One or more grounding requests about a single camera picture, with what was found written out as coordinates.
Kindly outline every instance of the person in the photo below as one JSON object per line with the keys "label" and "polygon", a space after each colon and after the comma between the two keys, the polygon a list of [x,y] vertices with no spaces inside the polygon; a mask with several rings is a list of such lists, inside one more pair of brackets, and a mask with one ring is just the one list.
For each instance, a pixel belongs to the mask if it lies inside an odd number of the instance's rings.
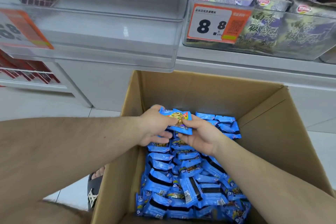
{"label": "person", "polygon": [[[161,115],[160,107],[139,117],[0,122],[1,223],[90,223],[91,212],[41,199],[133,146],[168,142],[171,133],[165,129],[177,119]],[[183,123],[194,131],[179,134],[180,139],[214,156],[269,224],[335,222],[335,198],[250,153],[194,115]]]}

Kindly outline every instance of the white floor tile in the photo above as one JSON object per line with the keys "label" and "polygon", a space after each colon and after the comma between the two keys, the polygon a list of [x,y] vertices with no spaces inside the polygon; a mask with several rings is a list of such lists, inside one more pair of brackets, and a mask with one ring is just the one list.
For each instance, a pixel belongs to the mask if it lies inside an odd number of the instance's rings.
{"label": "white floor tile", "polygon": [[79,181],[61,189],[57,203],[66,204],[78,209],[87,210],[87,181],[89,176],[86,176]]}
{"label": "white floor tile", "polygon": [[51,194],[51,195],[49,195],[49,196],[47,196],[47,197],[45,197],[44,199],[56,202],[59,194],[60,194],[60,190],[57,191],[57,192],[55,192],[55,193],[53,193],[53,194]]}
{"label": "white floor tile", "polygon": [[331,186],[336,189],[336,134],[308,131]]}
{"label": "white floor tile", "polygon": [[98,110],[92,108],[89,117],[118,117],[120,112],[107,111],[107,110]]}
{"label": "white floor tile", "polygon": [[0,87],[0,121],[32,117],[88,117],[72,95]]}

